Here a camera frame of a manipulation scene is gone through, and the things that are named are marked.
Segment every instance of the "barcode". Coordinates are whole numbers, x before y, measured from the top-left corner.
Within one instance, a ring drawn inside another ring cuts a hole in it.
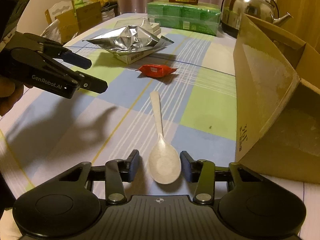
[[[134,59],[136,59],[138,57],[141,57],[142,55],[143,55],[143,52],[137,53],[136,55],[131,57],[131,60],[134,60]]]
[[[189,30],[190,29],[190,22],[183,22],[183,28]]]

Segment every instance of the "white plastic spoon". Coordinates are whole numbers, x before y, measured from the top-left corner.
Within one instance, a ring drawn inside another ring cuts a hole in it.
[[[151,177],[160,184],[170,184],[177,180],[181,173],[181,162],[173,146],[163,138],[160,97],[158,91],[150,93],[153,115],[156,120],[158,141],[153,147],[149,159],[148,168]]]

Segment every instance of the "ribbed black surface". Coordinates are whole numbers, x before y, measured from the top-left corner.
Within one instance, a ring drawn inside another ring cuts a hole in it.
[[[31,240],[24,236],[22,240]],[[68,240],[247,240],[226,228],[212,208],[187,196],[133,196],[107,208],[98,223]],[[287,240],[298,240],[291,236]]]

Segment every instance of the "tablecloth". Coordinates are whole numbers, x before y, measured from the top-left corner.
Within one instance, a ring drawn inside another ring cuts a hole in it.
[[[82,161],[104,165],[125,159],[138,149],[142,163],[135,181],[126,184],[128,196],[192,195],[193,184],[181,176],[170,185],[156,184],[146,168],[148,154],[156,142],[156,129],[149,93],[161,98],[164,137],[178,152],[194,159],[207,159],[228,166],[235,158],[236,84],[233,48],[236,40],[218,32],[217,37],[184,30],[162,28],[174,44],[131,65],[84,41],[111,30],[119,19],[141,18],[124,14],[81,34],[66,44],[92,60],[89,70],[64,63],[108,82],[105,93],[85,90],[72,99],[37,88],[26,89],[22,99],[0,119],[0,171],[15,197]],[[135,71],[143,64],[165,64],[178,70],[152,79]],[[299,196],[307,207],[300,236],[320,238],[319,185],[270,178]],[[94,186],[104,198],[104,183]],[[216,183],[215,197],[226,193]]]

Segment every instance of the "metal bolt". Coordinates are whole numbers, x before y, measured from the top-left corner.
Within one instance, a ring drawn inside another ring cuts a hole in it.
[[[211,196],[207,193],[200,193],[200,194],[196,195],[196,199],[201,202],[206,202],[211,199]]]
[[[124,199],[124,195],[120,193],[112,193],[108,196],[108,199],[114,203],[117,203]]]

